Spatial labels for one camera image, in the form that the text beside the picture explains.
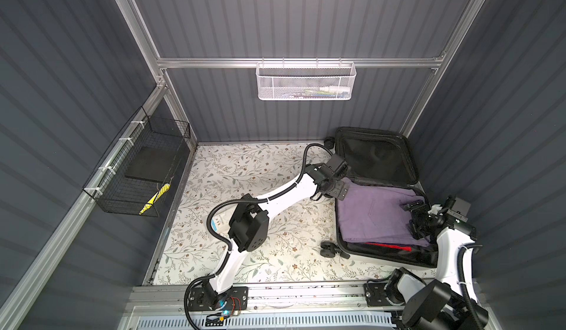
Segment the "red t-shirt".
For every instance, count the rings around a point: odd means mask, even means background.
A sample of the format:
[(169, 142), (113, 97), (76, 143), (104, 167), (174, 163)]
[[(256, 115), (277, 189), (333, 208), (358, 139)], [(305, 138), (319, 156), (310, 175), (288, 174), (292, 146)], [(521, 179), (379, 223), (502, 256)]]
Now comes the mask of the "red t-shirt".
[(410, 252), (413, 250), (411, 245), (395, 245), (395, 244), (387, 244), (387, 243), (377, 243), (377, 242), (367, 242), (363, 244), (364, 247), (368, 247), (374, 250), (403, 250)]

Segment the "purple jeans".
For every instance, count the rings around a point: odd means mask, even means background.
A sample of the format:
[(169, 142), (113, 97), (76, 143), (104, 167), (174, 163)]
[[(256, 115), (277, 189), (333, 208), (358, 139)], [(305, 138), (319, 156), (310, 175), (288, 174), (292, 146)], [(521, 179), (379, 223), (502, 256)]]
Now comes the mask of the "purple jeans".
[(370, 187), (345, 178), (349, 190), (338, 201), (338, 228), (342, 240), (349, 243), (375, 242), (387, 245), (430, 245), (416, 240), (409, 231), (411, 212), (403, 209), (409, 203), (423, 202), (423, 196), (412, 189)]

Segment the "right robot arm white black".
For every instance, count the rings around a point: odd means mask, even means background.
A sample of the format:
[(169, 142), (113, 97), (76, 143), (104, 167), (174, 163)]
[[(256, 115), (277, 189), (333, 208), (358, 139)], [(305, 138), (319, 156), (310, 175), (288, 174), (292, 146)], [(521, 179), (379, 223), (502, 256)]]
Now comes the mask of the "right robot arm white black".
[(444, 203), (404, 205), (417, 239), (428, 237), (438, 247), (436, 277), (425, 282), (405, 268), (394, 271), (385, 287), (390, 302), (403, 306), (404, 329), (484, 329), (489, 312), (473, 289), (473, 253), (482, 245), (466, 217), (467, 201), (449, 196)]

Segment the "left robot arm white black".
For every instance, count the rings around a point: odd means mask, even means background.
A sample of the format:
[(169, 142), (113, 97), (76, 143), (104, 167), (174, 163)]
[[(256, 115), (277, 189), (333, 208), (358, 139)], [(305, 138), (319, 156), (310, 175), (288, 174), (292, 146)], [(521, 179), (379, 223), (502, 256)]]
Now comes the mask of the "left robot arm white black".
[[(206, 277), (205, 290), (219, 296), (233, 287), (246, 256), (267, 240), (269, 223), (284, 210), (316, 196), (343, 200), (349, 189), (342, 181), (347, 170), (346, 160), (336, 154), (322, 164), (303, 162), (301, 172), (292, 181), (272, 192), (259, 197), (247, 194), (215, 206), (207, 217), (206, 227), (214, 238), (227, 245), (227, 251), (215, 271)], [(232, 205), (235, 208), (228, 219), (228, 236), (224, 237), (213, 219), (219, 210)]]

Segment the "white ventilation grille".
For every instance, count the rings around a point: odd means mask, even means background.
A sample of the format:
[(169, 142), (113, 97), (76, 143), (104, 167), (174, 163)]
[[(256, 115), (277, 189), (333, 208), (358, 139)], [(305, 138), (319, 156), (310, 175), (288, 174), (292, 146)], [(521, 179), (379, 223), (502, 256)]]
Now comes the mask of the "white ventilation grille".
[(392, 314), (383, 312), (262, 313), (244, 314), (221, 323), (193, 321), (199, 329), (396, 329)]

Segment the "small white packet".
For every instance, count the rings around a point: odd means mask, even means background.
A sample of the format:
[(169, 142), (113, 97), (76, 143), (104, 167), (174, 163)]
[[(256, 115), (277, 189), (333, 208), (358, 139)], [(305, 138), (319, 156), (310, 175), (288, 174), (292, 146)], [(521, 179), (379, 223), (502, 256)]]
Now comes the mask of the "small white packet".
[(218, 228), (224, 228), (229, 224), (230, 219), (231, 219), (231, 213), (224, 212), (222, 214), (216, 215), (213, 221), (215, 222), (215, 225)]

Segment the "floral table mat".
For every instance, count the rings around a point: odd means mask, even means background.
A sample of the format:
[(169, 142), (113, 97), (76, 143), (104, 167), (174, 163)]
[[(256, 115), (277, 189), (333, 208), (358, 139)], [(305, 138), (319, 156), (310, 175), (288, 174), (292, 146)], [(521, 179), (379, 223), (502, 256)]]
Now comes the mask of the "floral table mat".
[[(303, 144), (238, 144), (197, 150), (181, 203), (167, 238), (155, 285), (188, 284), (212, 272), (226, 246), (212, 237), (205, 222), (219, 203), (259, 196), (292, 181), (303, 160), (321, 163), (328, 155)], [(267, 241), (238, 270), (236, 282), (281, 283), (385, 278), (394, 267), (359, 256), (325, 258), (323, 241), (335, 241), (334, 200), (303, 200), (270, 224)]]

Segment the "yellow black striped item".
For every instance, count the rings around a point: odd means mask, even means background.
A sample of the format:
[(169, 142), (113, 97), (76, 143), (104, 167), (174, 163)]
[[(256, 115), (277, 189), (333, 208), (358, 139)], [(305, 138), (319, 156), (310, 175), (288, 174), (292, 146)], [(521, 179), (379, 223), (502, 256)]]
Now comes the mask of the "yellow black striped item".
[(143, 208), (139, 211), (139, 215), (143, 215), (147, 210), (152, 208), (153, 205), (161, 198), (161, 196), (163, 196), (166, 192), (169, 191), (169, 189), (170, 189), (170, 184), (163, 185), (163, 187), (160, 188), (160, 190), (157, 191), (157, 193), (154, 194), (154, 196), (151, 197), (146, 204), (144, 204)]

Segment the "black pad in basket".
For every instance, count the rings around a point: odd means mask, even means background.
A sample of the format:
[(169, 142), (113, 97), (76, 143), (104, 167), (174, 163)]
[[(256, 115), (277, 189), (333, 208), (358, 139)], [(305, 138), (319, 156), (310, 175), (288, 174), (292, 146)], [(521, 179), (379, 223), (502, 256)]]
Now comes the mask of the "black pad in basket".
[(142, 147), (125, 172), (126, 178), (161, 183), (166, 180), (175, 153), (153, 147)]

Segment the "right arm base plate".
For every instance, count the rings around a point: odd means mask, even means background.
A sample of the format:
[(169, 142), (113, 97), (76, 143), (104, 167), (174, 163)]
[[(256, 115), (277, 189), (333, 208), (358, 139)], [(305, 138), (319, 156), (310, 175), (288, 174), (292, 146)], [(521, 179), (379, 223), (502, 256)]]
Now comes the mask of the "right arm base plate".
[(396, 304), (388, 297), (385, 282), (369, 282), (363, 285), (364, 297), (367, 306), (396, 306)]

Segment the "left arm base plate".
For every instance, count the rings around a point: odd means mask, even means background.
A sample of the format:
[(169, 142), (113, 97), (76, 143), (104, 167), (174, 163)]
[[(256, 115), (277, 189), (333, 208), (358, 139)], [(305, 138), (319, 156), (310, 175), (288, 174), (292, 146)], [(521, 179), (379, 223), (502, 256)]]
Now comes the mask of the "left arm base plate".
[(186, 305), (192, 312), (241, 311), (248, 307), (248, 296), (247, 287), (231, 287), (225, 293), (217, 293), (210, 287), (196, 287), (190, 290)]

